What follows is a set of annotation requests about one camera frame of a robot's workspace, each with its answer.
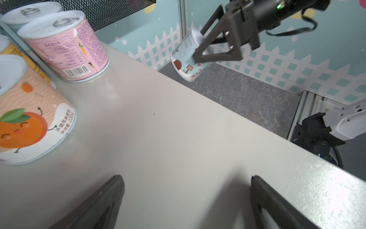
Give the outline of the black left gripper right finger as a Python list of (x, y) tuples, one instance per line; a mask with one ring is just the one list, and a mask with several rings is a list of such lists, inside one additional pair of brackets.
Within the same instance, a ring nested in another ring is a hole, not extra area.
[(250, 200), (258, 229), (317, 229), (260, 176), (251, 177)]

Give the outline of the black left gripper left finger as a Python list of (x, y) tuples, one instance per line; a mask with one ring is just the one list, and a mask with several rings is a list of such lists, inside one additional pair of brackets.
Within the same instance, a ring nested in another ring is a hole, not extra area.
[(51, 229), (113, 229), (125, 192), (123, 177), (115, 175)]

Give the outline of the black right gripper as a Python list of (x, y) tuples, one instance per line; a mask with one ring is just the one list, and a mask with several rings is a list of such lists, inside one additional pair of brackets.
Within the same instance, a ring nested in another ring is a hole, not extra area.
[[(202, 28), (201, 34), (206, 35), (216, 22), (193, 54), (196, 63), (242, 60), (241, 46), (259, 48), (259, 33), (280, 24), (286, 14), (286, 1), (230, 1), (226, 11), (220, 5)], [(227, 44), (229, 51), (204, 54), (214, 44)]]

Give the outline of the teal label floor can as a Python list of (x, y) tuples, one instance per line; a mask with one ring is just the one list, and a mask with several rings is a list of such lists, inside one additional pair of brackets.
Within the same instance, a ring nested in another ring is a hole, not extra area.
[(174, 69), (186, 81), (193, 82), (212, 65), (212, 63), (195, 63), (193, 59), (194, 52), (204, 38), (199, 30), (193, 28), (171, 52), (170, 57)]

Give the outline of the red label food can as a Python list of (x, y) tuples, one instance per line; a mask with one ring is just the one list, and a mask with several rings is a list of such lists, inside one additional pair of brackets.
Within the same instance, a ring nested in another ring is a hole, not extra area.
[(73, 130), (74, 105), (34, 70), (1, 57), (1, 163), (22, 165), (60, 145)]

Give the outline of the white lid can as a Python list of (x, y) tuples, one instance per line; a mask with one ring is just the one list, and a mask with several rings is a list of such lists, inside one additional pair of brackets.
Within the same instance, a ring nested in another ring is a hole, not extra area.
[(43, 16), (17, 32), (64, 81), (81, 83), (101, 75), (110, 59), (80, 10)]

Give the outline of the yellow label food can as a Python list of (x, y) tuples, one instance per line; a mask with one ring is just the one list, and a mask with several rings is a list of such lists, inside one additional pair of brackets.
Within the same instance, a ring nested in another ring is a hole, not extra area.
[(56, 88), (55, 82), (48, 77), (43, 70), (23, 51), (20, 50), (9, 37), (1, 35), (1, 57), (9, 57), (10, 60), (14, 60), (19, 63), (23, 73), (27, 68), (35, 71), (42, 79), (44, 79), (54, 89)]

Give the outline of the teal brown label can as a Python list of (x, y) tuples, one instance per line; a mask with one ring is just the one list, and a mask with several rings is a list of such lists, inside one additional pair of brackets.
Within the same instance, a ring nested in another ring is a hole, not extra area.
[(11, 10), (1, 17), (1, 21), (8, 25), (13, 32), (17, 33), (26, 24), (43, 16), (61, 11), (63, 11), (63, 7), (58, 2), (40, 2)]

